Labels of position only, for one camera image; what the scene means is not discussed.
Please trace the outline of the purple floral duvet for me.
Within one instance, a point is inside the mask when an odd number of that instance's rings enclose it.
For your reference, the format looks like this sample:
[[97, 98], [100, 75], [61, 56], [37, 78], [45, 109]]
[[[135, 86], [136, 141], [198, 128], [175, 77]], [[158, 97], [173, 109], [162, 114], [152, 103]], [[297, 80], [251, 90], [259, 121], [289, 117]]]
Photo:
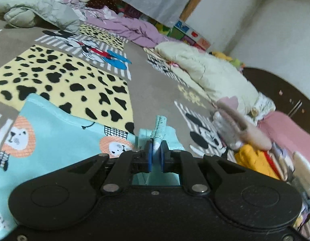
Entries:
[[175, 41], [174, 38], [159, 33], [158, 29], [147, 21], [118, 15], [112, 0], [90, 0], [87, 3], [79, 0], [54, 1], [71, 7], [80, 21], [115, 33], [141, 47], [154, 48], [162, 42]]

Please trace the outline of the pink pillow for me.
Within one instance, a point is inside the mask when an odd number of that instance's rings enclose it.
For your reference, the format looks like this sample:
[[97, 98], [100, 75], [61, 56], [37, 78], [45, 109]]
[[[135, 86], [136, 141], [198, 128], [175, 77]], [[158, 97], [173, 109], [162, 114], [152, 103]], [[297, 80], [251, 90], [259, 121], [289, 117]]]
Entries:
[[299, 152], [310, 163], [310, 134], [298, 126], [288, 115], [273, 111], [258, 123], [258, 128], [271, 141], [289, 153]]

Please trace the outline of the colourful foam play mat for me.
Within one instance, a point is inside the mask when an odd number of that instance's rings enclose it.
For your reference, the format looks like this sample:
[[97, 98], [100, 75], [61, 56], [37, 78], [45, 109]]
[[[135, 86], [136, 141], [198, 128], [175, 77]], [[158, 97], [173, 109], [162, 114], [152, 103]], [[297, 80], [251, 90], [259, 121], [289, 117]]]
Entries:
[[168, 41], [181, 41], [203, 51], [210, 48], [211, 44], [198, 31], [191, 28], [184, 21], [178, 20], [173, 27], [167, 27], [159, 22], [154, 26]]

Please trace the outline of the teal lion print garment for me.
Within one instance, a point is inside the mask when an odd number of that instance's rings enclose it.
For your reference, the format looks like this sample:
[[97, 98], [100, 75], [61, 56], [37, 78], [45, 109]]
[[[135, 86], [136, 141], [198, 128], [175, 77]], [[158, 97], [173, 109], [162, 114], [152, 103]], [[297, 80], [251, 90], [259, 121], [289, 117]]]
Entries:
[[70, 115], [48, 100], [30, 94], [15, 121], [0, 130], [0, 240], [16, 227], [8, 198], [19, 184], [100, 153], [117, 158], [124, 151], [142, 149], [155, 139], [170, 150], [183, 150], [174, 128], [158, 116], [155, 129], [138, 136]]

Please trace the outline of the stack of folded light clothes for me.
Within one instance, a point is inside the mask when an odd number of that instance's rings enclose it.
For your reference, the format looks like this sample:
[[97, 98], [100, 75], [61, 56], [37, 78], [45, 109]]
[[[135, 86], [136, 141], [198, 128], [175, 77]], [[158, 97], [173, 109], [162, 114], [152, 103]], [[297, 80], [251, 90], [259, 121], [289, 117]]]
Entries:
[[273, 162], [279, 179], [294, 187], [302, 197], [302, 208], [294, 223], [294, 228], [301, 231], [310, 218], [310, 162], [298, 151], [289, 153], [275, 142], [267, 157]]

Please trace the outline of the cream puffer quilt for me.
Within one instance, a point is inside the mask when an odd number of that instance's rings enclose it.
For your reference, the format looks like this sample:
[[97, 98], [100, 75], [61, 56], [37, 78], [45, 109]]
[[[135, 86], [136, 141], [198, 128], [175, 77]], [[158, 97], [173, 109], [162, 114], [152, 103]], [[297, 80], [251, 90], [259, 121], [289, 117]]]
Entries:
[[178, 65], [185, 82], [194, 82], [211, 102], [226, 101], [253, 123], [276, 110], [273, 100], [259, 92], [231, 63], [182, 42], [162, 42], [155, 52]]

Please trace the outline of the grey puffer jacket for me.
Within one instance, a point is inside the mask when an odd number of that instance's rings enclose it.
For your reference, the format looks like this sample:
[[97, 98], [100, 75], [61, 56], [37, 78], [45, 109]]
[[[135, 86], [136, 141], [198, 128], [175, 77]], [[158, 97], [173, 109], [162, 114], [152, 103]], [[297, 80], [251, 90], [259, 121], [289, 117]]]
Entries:
[[14, 28], [31, 28], [45, 21], [70, 33], [80, 29], [73, 9], [56, 0], [0, 0], [0, 17]]

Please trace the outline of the folded mustard yellow garment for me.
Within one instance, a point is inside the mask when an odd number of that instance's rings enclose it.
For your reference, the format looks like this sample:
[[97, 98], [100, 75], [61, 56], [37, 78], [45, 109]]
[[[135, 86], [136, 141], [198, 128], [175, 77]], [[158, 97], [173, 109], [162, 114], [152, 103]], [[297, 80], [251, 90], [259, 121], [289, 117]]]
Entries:
[[255, 150], [251, 145], [245, 144], [235, 153], [234, 157], [240, 166], [280, 180], [263, 151]]

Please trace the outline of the yellow plush toy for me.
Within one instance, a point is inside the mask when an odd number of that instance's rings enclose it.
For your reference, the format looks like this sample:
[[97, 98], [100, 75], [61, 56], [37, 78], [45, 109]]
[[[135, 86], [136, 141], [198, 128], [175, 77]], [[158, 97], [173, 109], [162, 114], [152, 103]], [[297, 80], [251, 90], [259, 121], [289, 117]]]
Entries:
[[219, 51], [209, 52], [211, 55], [231, 63], [234, 67], [244, 67], [245, 64], [237, 58], [232, 58]]

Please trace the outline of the dark wooden headboard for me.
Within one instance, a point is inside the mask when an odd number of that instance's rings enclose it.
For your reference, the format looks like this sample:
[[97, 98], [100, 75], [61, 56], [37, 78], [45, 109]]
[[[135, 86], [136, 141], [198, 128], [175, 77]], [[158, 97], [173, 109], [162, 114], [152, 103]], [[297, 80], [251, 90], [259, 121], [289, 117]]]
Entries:
[[287, 114], [310, 134], [310, 99], [279, 76], [259, 68], [245, 67], [242, 74], [262, 94], [271, 98], [278, 111]]

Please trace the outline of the folded beige pink garment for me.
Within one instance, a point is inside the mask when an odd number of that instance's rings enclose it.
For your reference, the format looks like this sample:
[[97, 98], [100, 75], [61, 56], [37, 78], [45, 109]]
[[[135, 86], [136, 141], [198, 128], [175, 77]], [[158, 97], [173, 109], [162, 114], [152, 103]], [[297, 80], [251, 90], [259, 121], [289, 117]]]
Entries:
[[271, 140], [244, 115], [234, 109], [237, 100], [218, 100], [214, 102], [215, 113], [213, 125], [225, 143], [233, 150], [238, 150], [245, 144], [256, 150], [269, 151]]

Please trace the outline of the Mickey Mouse print blanket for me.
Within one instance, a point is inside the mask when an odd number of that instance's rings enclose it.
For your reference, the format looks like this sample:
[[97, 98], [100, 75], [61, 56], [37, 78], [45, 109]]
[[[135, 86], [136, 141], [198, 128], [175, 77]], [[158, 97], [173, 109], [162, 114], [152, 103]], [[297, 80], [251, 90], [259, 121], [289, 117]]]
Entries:
[[0, 138], [30, 94], [74, 116], [137, 134], [167, 117], [194, 156], [229, 157], [231, 150], [211, 122], [212, 105], [176, 74], [129, 42], [118, 50], [100, 40], [98, 50], [122, 57], [125, 69], [86, 57], [90, 33], [65, 43], [50, 26], [14, 29], [0, 19]]

